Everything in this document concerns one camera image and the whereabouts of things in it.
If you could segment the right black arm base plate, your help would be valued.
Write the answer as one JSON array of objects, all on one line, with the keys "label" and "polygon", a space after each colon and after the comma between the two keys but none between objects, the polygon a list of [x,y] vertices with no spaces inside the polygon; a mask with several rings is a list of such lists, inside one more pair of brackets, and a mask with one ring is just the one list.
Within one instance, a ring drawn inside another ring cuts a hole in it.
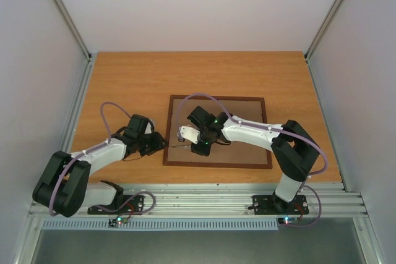
[{"label": "right black arm base plate", "polygon": [[304,195],[296,195],[291,202],[285,202],[275,194],[253,195],[250,209],[255,215],[308,215],[309,208]]}]

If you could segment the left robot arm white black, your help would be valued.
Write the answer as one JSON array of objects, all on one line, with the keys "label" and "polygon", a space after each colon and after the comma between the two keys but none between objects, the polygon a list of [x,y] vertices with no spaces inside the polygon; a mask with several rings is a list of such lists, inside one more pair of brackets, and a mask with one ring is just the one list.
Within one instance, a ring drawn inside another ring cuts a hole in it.
[{"label": "left robot arm white black", "polygon": [[32,199],[47,207],[51,216],[68,218],[82,207],[119,213],[127,204],[124,189],[110,181],[90,185],[90,176],[132,154],[150,156],[167,146],[168,141],[155,130],[153,122],[135,114],[128,125],[94,147],[74,153],[61,150],[53,153],[33,190]]}]

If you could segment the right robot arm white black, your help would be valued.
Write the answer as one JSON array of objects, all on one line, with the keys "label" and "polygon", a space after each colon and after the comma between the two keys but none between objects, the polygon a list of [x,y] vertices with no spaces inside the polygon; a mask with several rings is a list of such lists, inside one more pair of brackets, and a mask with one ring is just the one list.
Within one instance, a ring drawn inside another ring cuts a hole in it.
[{"label": "right robot arm white black", "polygon": [[218,116],[197,106],[187,119],[193,126],[178,128],[178,137],[191,142],[191,151],[209,156],[214,143],[246,143],[274,154],[282,171],[280,181],[270,196],[269,209],[285,214],[295,205],[295,197],[306,182],[319,157],[319,147],[296,121],[264,124],[229,113]]}]

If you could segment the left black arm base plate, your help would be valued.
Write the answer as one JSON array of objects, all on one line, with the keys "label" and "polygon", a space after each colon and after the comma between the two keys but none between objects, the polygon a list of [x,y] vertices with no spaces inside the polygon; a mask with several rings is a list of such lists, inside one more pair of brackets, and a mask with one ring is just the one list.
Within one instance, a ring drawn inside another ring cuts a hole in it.
[{"label": "left black arm base plate", "polygon": [[105,205],[104,208],[98,208],[97,206],[92,206],[88,208],[87,213],[89,215],[119,215],[122,213],[141,212],[144,207],[144,196],[137,195],[133,199],[130,199],[131,195],[124,195],[120,205],[122,208],[117,209],[116,205],[113,203],[111,205]]}]

